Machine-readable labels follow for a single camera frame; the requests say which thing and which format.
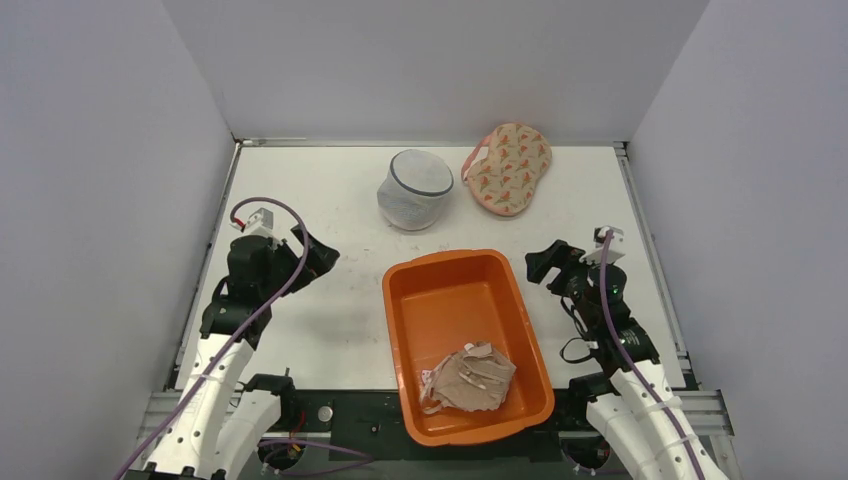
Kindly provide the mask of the white mesh laundry bag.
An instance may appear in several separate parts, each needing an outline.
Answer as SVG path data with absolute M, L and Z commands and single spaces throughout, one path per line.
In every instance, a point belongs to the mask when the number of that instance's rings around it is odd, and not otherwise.
M 441 157 L 418 149 L 403 150 L 392 157 L 377 190 L 378 208 L 396 228 L 423 230 L 441 215 L 454 184 L 453 173 Z

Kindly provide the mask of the orange plastic tub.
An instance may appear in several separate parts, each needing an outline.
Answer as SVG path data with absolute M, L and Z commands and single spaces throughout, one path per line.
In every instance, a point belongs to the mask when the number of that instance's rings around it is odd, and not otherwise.
M 420 445 L 497 441 L 540 425 L 555 395 L 508 259 L 492 249 L 451 250 L 396 264 L 382 281 L 404 424 Z M 492 411 L 445 408 L 427 414 L 422 373 L 469 343 L 488 342 L 517 368 Z

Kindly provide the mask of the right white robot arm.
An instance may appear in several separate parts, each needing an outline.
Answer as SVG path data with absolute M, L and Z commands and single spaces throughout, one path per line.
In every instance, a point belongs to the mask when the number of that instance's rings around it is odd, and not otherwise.
M 674 393 L 660 354 L 624 300 L 627 274 L 616 265 L 613 233 L 597 235 L 588 253 L 563 240 L 525 256 L 526 278 L 547 284 L 600 372 L 574 378 L 568 421 L 593 428 L 633 479 L 723 479 Z

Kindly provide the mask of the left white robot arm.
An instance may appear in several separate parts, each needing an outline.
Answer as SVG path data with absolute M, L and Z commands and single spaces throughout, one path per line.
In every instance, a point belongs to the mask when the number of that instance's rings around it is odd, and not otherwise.
M 287 375 L 256 374 L 244 387 L 245 405 L 228 411 L 239 378 L 269 324 L 271 304 L 328 273 L 337 250 L 300 226 L 291 230 L 304 250 L 259 227 L 233 240 L 227 275 L 202 313 L 196 355 L 179 403 L 146 439 L 156 447 L 123 479 L 235 479 L 264 433 L 297 420 L 295 387 Z

